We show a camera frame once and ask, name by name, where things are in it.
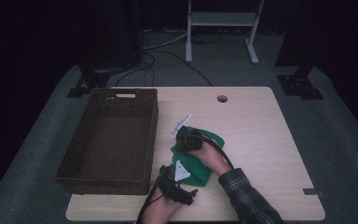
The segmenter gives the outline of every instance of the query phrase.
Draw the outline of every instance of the person's left hand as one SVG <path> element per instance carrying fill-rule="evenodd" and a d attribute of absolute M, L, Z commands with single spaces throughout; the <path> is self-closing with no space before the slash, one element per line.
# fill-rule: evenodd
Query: person's left hand
<path fill-rule="evenodd" d="M 150 183 L 150 186 L 154 186 L 154 183 L 155 180 Z M 168 202 L 167 199 L 162 196 L 162 192 L 159 188 L 156 188 L 156 192 L 153 194 L 150 202 L 152 203 L 147 206 L 142 218 L 144 224 L 166 224 L 173 213 L 182 205 L 178 202 Z"/>

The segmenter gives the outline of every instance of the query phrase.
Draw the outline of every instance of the green garment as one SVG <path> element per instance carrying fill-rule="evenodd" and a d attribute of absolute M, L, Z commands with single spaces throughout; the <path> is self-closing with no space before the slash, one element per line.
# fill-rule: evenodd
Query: green garment
<path fill-rule="evenodd" d="M 207 135 L 206 137 L 216 140 L 220 147 L 223 147 L 225 144 L 225 141 L 215 133 L 205 130 L 201 130 L 201 133 L 202 135 Z M 176 164 L 177 161 L 180 161 L 186 170 L 191 173 L 190 177 L 184 179 L 183 182 L 192 186 L 205 187 L 211 174 L 211 169 L 204 166 L 197 157 L 178 151 L 176 146 L 171 148 L 171 152 L 173 153 L 172 164 Z"/>

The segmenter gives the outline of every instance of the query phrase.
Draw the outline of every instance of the gray carpet floor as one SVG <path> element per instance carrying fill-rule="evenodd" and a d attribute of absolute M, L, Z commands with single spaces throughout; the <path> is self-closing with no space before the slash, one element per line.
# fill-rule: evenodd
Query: gray carpet floor
<path fill-rule="evenodd" d="M 147 33 L 155 46 L 177 34 Z M 321 192 L 326 217 L 321 223 L 358 223 L 358 122 L 317 68 L 310 82 L 323 100 L 286 96 L 276 78 L 295 67 L 274 67 L 283 35 L 257 35 L 253 65 L 244 35 L 222 35 L 208 45 L 193 45 L 193 62 L 185 58 L 184 41 L 148 51 L 151 68 L 110 77 L 108 86 L 267 86 L 272 88 L 314 187 Z M 152 62 L 144 55 L 135 71 Z M 69 195 L 53 181 L 61 157 L 83 112 L 88 95 L 66 98 L 80 78 L 77 66 L 62 78 L 0 184 L 0 223 L 70 223 L 65 218 Z"/>

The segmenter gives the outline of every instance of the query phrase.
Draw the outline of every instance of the wicker basket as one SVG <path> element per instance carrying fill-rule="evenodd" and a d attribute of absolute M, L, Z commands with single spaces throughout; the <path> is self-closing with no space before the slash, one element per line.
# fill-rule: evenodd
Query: wicker basket
<path fill-rule="evenodd" d="M 94 89 L 55 181 L 74 194 L 146 195 L 157 122 L 157 90 Z"/>

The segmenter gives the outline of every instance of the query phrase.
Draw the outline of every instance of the plaid shirt sleeve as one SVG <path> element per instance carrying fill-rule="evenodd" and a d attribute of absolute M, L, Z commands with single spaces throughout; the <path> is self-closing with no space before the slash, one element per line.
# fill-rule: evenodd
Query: plaid shirt sleeve
<path fill-rule="evenodd" d="M 241 223 L 284 223 L 279 213 L 250 184 L 242 169 L 219 177 Z"/>

